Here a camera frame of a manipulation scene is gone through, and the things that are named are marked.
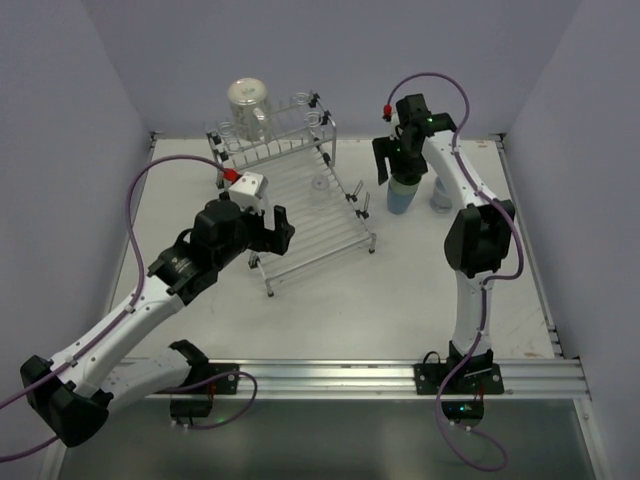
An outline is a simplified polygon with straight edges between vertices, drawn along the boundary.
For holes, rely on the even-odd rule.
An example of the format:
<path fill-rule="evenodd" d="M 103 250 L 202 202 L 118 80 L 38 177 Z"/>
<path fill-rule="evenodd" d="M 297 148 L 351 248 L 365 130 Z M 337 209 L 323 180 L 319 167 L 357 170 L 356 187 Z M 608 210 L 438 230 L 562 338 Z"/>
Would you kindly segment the light blue cup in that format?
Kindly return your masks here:
<path fill-rule="evenodd" d="M 404 214 L 411 205 L 415 195 L 399 196 L 390 192 L 387 188 L 387 209 L 394 215 Z"/>

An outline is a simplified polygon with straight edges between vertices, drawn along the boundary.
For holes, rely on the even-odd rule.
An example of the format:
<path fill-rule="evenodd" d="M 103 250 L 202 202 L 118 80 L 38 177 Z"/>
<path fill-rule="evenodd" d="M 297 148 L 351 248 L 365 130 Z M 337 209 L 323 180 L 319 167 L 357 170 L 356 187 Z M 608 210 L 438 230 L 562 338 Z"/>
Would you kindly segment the white ceramic mug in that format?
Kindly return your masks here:
<path fill-rule="evenodd" d="M 439 177 L 437 177 L 434 182 L 429 203 L 436 213 L 447 213 L 452 209 L 451 199 L 449 198 L 444 184 Z"/>

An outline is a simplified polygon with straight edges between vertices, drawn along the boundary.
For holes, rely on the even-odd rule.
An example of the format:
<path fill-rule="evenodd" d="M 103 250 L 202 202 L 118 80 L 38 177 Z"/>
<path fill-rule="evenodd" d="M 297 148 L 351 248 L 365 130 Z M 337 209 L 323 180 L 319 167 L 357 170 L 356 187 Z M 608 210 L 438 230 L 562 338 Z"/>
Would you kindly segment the green cup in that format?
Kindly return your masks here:
<path fill-rule="evenodd" d="M 419 188 L 420 181 L 420 177 L 391 177 L 389 180 L 388 190 L 399 196 L 413 196 Z"/>

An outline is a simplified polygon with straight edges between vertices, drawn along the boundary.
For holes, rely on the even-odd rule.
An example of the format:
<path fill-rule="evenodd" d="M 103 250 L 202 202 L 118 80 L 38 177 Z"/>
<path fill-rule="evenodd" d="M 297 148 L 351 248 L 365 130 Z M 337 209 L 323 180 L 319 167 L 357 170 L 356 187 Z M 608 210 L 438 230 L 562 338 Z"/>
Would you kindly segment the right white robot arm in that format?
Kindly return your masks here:
<path fill-rule="evenodd" d="M 387 188 L 387 208 L 403 214 L 422 177 L 435 171 L 456 216 L 444 254 L 457 282 L 457 316 L 447 365 L 471 374 L 490 369 L 490 297 L 513 235 L 515 207 L 486 187 L 459 143 L 459 128 L 447 113 L 433 113 L 420 94 L 383 108 L 390 134 L 373 140 L 378 182 Z"/>

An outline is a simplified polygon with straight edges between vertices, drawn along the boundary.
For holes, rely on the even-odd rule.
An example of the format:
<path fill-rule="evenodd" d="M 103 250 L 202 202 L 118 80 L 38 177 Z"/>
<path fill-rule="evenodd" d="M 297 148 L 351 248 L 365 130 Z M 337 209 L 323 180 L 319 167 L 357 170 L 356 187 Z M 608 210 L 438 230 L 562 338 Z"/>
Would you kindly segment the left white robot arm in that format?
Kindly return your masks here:
<path fill-rule="evenodd" d="M 162 322 L 213 286 L 219 273 L 247 250 L 284 255 L 295 233 L 285 207 L 265 213 L 231 200 L 212 200 L 145 271 L 142 285 L 66 349 L 28 358 L 20 376 L 31 408 L 67 447 L 94 436 L 117 407 L 162 390 L 182 390 L 204 362 L 188 341 L 172 343 L 136 377 L 114 374 L 120 361 Z"/>

